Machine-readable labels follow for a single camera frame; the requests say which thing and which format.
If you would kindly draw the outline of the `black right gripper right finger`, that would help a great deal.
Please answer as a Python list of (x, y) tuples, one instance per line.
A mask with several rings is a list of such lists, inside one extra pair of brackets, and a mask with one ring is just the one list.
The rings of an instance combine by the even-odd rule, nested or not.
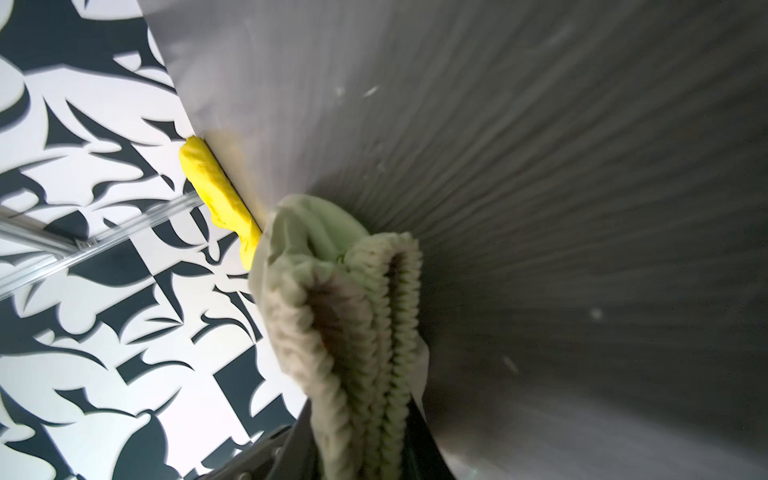
[(455, 480), (414, 399), (409, 413), (402, 455), (404, 480)]

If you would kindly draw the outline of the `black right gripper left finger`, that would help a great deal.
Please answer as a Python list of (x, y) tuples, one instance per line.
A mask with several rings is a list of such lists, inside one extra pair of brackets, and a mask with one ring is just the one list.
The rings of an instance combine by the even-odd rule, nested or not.
[(287, 439), (275, 456), (268, 480), (315, 480), (320, 478), (319, 451), (312, 425), (312, 403), (307, 400)]

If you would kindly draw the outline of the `beige shorts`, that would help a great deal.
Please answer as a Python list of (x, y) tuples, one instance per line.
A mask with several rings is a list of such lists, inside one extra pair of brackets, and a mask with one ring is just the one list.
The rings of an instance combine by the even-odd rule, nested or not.
[(423, 254), (336, 204), (284, 198), (249, 274), (277, 362), (311, 405), (326, 479), (397, 479), (418, 363)]

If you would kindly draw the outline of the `yellow shorts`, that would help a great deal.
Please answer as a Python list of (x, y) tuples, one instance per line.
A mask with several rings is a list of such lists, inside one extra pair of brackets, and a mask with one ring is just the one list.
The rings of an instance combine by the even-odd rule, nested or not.
[(262, 234), (254, 216), (202, 138), (188, 138), (179, 150), (179, 159), (184, 175), (208, 207), (214, 225), (238, 236), (242, 266), (250, 270)]

